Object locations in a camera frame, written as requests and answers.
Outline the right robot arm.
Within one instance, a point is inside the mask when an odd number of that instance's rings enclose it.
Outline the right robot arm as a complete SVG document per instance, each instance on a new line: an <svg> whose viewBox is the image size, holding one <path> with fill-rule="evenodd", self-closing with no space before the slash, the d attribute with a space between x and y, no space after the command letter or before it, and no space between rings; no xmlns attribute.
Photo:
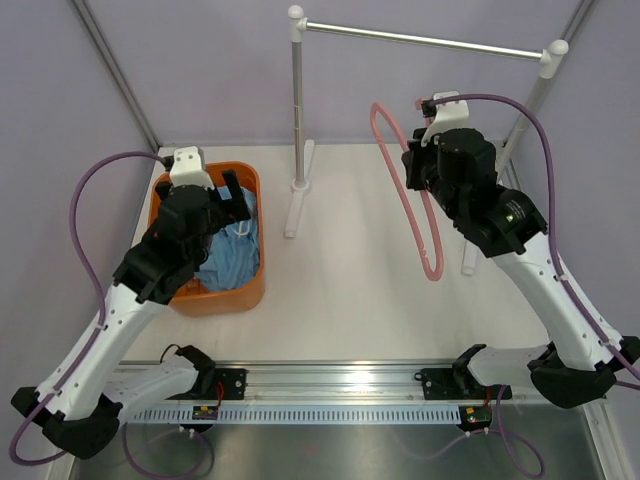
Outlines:
<svg viewBox="0 0 640 480"><path fill-rule="evenodd" d="M497 182L496 149L477 130L456 128L422 139L417 129L401 160L406 185L435 199L453 227L518 287L544 325L549 342L496 349L475 344L452 365L454 388L474 397L498 385L533 388L570 409L603 397L625 363L639 358L639 339L622 336L583 292L564 289L569 273L554 267L544 217L523 192Z"/></svg>

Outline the blue shorts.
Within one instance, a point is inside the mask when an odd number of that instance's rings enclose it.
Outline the blue shorts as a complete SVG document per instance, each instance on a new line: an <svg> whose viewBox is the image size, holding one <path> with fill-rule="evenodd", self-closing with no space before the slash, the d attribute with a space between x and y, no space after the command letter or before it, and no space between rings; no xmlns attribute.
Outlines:
<svg viewBox="0 0 640 480"><path fill-rule="evenodd" d="M213 236L209 256L195 278L208 292L244 287L260 266L259 221L256 195L242 188L251 218L230 224Z"/></svg>

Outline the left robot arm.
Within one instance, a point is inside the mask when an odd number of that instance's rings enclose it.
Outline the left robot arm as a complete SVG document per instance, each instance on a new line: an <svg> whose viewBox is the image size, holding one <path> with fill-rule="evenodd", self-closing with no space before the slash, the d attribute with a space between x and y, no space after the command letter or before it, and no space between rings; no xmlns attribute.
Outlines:
<svg viewBox="0 0 640 480"><path fill-rule="evenodd" d="M202 185L175 180L156 185L156 217L116 269L96 320L49 378L14 394L12 405L63 452L89 459L151 405L215 391L216 363L193 346L125 381L110 376L145 327L193 279L213 235L249 219L235 171L224 171L222 179L226 197L209 176Z"/></svg>

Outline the pink clothes hanger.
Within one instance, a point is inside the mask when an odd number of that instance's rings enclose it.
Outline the pink clothes hanger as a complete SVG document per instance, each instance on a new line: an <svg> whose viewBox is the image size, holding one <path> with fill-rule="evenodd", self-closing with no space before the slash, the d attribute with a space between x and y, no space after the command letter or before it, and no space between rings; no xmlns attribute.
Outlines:
<svg viewBox="0 0 640 480"><path fill-rule="evenodd" d="M433 245L433 253L435 255L435 262L431 263L421 229L418 225L416 215L408 197L408 188L406 187L405 183L400 180L399 173L395 167L387 143L380 131L378 125L378 117L381 117L389 126L403 153L408 150L407 137L405 136L394 116L382 104L374 102L371 105L369 111L369 123L371 132L374 136L376 144L380 150L382 158L385 162L387 170L391 176L392 182L405 211L416 244L423 272L429 281L438 282L441 280L444 274L445 260L440 229L434 207L431 203L429 194L426 191L420 191L420 198L424 212L426 214L430 237Z"/></svg>

